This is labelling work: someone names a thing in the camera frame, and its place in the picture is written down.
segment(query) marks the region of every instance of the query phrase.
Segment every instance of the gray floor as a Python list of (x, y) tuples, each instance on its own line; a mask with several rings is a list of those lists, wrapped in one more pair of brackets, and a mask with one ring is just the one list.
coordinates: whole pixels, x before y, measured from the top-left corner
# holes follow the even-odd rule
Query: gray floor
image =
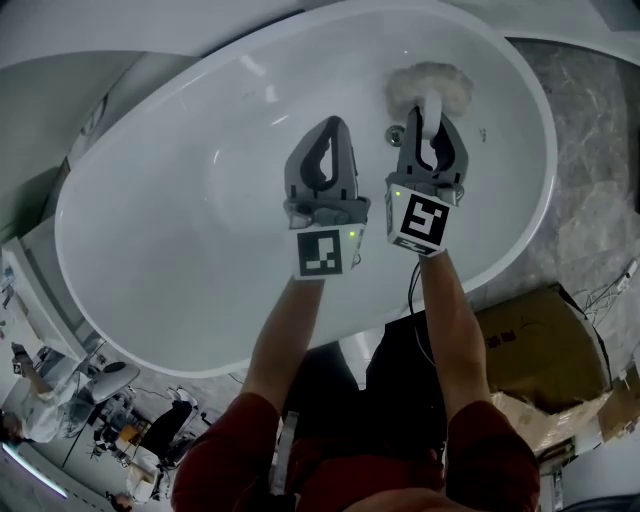
[[(640, 70), (568, 47), (529, 42), (515, 46), (548, 95), (558, 136), (558, 175), (549, 211), (529, 247), (502, 274), (474, 290), (469, 299), (479, 310), (559, 281), (582, 305), (587, 298), (584, 290), (608, 285), (640, 254), (640, 215), (633, 207)], [(640, 274), (598, 326), (614, 375), (629, 362), (640, 340), (639, 299)], [(369, 349), (371, 339), (379, 337), (380, 331), (367, 338)], [(356, 341), (362, 344), (363, 338)], [(110, 346), (105, 346), (103, 353), (109, 359), (121, 359)], [(134, 387), (164, 393), (168, 387), (182, 386), (213, 420), (237, 395), (240, 384), (236, 380), (242, 379), (239, 372), (185, 380), (143, 368)], [(168, 407), (168, 400), (139, 391), (138, 408), (149, 419)], [(195, 434), (205, 428), (199, 419), (189, 426)]]

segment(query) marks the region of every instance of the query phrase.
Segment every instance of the light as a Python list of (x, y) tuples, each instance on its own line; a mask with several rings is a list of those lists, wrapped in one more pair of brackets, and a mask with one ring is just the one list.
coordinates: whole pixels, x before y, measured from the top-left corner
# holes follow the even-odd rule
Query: light
[(273, 123), (271, 123), (271, 126), (275, 126), (276, 124), (280, 124), (282, 121), (284, 121), (287, 117), (289, 116), (282, 116), (280, 119), (276, 119)]
[(9, 446), (7, 446), (6, 444), (3, 443), (2, 444), (2, 449), (5, 452), (7, 452), (7, 454), (13, 460), (15, 460), (18, 464), (20, 464), (24, 469), (26, 469), (29, 473), (31, 473), (33, 476), (35, 476), (43, 484), (45, 484), (46, 486), (48, 486), (49, 488), (51, 488), (52, 490), (57, 492), (64, 499), (67, 499), (67, 493), (64, 492), (64, 489), (62, 489), (62, 487), (60, 487), (59, 485), (54, 483), (52, 480), (50, 480), (49, 478), (44, 476), (42, 473), (40, 473), (40, 471), (38, 471), (31, 464), (29, 464), (26, 460), (24, 460), (20, 455), (18, 455), (18, 452), (16, 452), (13, 448), (11, 448), (11, 447), (9, 447)]

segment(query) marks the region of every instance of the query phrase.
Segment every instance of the sponge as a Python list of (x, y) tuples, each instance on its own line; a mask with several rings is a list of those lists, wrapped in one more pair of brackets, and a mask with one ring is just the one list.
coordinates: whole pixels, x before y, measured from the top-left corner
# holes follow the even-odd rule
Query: sponge
[(387, 111), (394, 121), (405, 123), (416, 105), (424, 109), (424, 97), (435, 89), (442, 96), (442, 112), (448, 117), (462, 116), (471, 102), (473, 82), (452, 64), (419, 62), (394, 71), (387, 80)]

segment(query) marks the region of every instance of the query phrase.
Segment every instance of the white wall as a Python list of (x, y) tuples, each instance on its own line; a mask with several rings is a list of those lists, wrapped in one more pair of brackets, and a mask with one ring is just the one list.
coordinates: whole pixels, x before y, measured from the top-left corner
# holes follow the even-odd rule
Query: white wall
[(114, 84), (100, 122), (95, 129), (80, 135), (67, 155), (73, 170), (79, 159), (105, 132), (138, 103), (200, 59), (166, 53), (144, 53)]
[(0, 242), (37, 221), (80, 128), (138, 57), (76, 53), (0, 70)]
[(640, 429), (580, 455), (562, 471), (565, 506), (640, 493)]
[[(336, 0), (10, 0), (0, 68), (44, 55), (137, 50), (201, 57), (255, 28)], [(561, 41), (640, 63), (640, 41), (611, 32), (587, 0), (445, 0), (508, 37)]]
[(256, 26), (333, 1), (10, 0), (0, 13), (0, 68), (95, 50), (202, 57)]
[(62, 487), (68, 497), (60, 495), (36, 480), (0, 449), (0, 503), (11, 512), (109, 512), (108, 501), (49, 463), (30, 446), (20, 454), (36, 469)]
[[(127, 470), (109, 454), (103, 454), (98, 459), (90, 459), (88, 453), (93, 447), (93, 428), (84, 429), (74, 447), (63, 470), (71, 478), (77, 480), (95, 493), (104, 495), (105, 491), (112, 494), (126, 492)], [(55, 439), (47, 444), (34, 445), (34, 449), (57, 467), (62, 467), (73, 439)], [(128, 453), (133, 455), (135, 447)]]

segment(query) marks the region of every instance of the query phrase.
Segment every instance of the person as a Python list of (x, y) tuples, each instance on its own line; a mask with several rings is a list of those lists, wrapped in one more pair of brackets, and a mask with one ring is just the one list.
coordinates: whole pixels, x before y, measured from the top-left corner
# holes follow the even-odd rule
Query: person
[(0, 443), (17, 446), (24, 440), (22, 434), (22, 422), (12, 412), (0, 409)]
[[(363, 392), (348, 391), (343, 372), (326, 365), (324, 376), (315, 372), (312, 385), (304, 385), (304, 372), (319, 366), (307, 363), (314, 351), (324, 348), (305, 357), (324, 282), (291, 280), (260, 332), (240, 395), (181, 464), (174, 510), (536, 510), (536, 459), (491, 403), (484, 338), (453, 264), (444, 252), (421, 258), (420, 268), (426, 326), (446, 414), (446, 478), (438, 457), (442, 429), (437, 417), (429, 417), (438, 407), (423, 398), (433, 392), (412, 387), (426, 370), (412, 371), (412, 356), (394, 355), (395, 347), (409, 346), (428, 355), (428, 343), (421, 339), (418, 347), (413, 331), (404, 338), (383, 339)], [(372, 368), (376, 361), (382, 366)], [(422, 355), (420, 363), (430, 367)], [(387, 376), (395, 380), (385, 381)], [(405, 384), (410, 399), (400, 391)], [(313, 390), (312, 403), (305, 407), (304, 393)], [(347, 395), (352, 398), (344, 401)], [(301, 410), (292, 403), (302, 404)], [(323, 408), (314, 415), (319, 406)], [(286, 417), (293, 411), (298, 414)], [(279, 494), (274, 495), (268, 475), (281, 416), (285, 429), (278, 462), (287, 458), (288, 470), (284, 494), (276, 487)], [(295, 441), (287, 457), (284, 432), (296, 416)], [(436, 425), (431, 432), (425, 419)]]
[(68, 416), (70, 402), (78, 389), (84, 387), (89, 378), (80, 371), (58, 379), (51, 374), (42, 377), (33, 367), (33, 361), (19, 345), (14, 345), (14, 363), (19, 363), (22, 376), (31, 383), (29, 392), (16, 413), (3, 413), (0, 439), (18, 445), (25, 439), (36, 443), (48, 443), (62, 428)]
[[(198, 406), (196, 399), (184, 389), (169, 389), (169, 395), (173, 400), (171, 409), (151, 425), (133, 454), (127, 473), (127, 492), (116, 495), (107, 493), (114, 510), (127, 512), (136, 503), (146, 503), (154, 495), (161, 497), (168, 493), (168, 489), (157, 491), (165, 475), (163, 462), (174, 438)], [(168, 487), (169, 482), (164, 484), (164, 487)]]

